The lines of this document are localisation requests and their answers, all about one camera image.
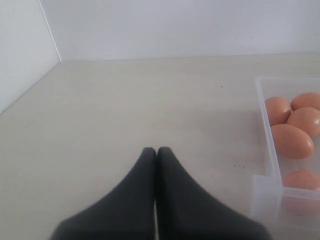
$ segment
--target egg carton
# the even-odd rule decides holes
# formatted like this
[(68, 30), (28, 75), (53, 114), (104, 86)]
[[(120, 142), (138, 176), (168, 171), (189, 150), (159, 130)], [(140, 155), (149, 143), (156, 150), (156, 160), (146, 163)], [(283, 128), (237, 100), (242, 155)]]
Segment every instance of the egg carton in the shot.
[(320, 231), (320, 191), (283, 187), (282, 177), (306, 169), (320, 175), (320, 136), (313, 138), (314, 153), (289, 159), (276, 153), (265, 101), (274, 96), (289, 102), (302, 93), (320, 93), (320, 78), (257, 77), (260, 142), (265, 175), (253, 176), (251, 217), (268, 225)]

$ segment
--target white tabletop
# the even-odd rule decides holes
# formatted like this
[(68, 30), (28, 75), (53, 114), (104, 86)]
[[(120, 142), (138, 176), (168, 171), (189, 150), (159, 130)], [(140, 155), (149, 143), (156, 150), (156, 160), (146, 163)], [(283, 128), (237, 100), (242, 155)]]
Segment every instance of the white tabletop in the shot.
[[(207, 191), (248, 216), (252, 176), (264, 173), (254, 78), (319, 77), (319, 59), (61, 63), (0, 116), (1, 239), (47, 239), (108, 193), (143, 147), (171, 147)], [(320, 236), (269, 230), (276, 240)]]

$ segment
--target black rubber gripper pad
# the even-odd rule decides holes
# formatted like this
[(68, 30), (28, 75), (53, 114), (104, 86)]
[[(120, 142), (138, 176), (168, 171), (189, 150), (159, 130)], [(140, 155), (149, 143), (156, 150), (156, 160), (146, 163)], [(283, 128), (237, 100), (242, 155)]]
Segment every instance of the black rubber gripper pad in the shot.
[(157, 155), (160, 240), (270, 240), (266, 229), (208, 194), (168, 147)]
[(155, 150), (143, 149), (108, 195), (61, 222), (51, 240), (154, 240), (155, 170)]

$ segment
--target white wall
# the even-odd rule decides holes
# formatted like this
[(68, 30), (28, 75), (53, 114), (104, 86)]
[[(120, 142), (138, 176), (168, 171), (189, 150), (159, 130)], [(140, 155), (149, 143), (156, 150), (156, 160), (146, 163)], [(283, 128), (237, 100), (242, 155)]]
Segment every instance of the white wall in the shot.
[(320, 52), (319, 0), (41, 0), (63, 61)]
[(0, 114), (59, 63), (37, 0), (0, 0)]

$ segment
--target plastic container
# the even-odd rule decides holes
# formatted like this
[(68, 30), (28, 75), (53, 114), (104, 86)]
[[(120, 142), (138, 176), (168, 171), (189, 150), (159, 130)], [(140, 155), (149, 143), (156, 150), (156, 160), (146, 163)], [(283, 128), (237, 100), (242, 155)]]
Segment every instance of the plastic container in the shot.
[(282, 177), (300, 169), (320, 175), (320, 137), (313, 138), (315, 152), (306, 159), (277, 155), (265, 100), (281, 96), (291, 101), (306, 92), (320, 93), (320, 78), (258, 77), (258, 123), (265, 176), (253, 176), (251, 217), (268, 224), (320, 230), (320, 191), (283, 187)]

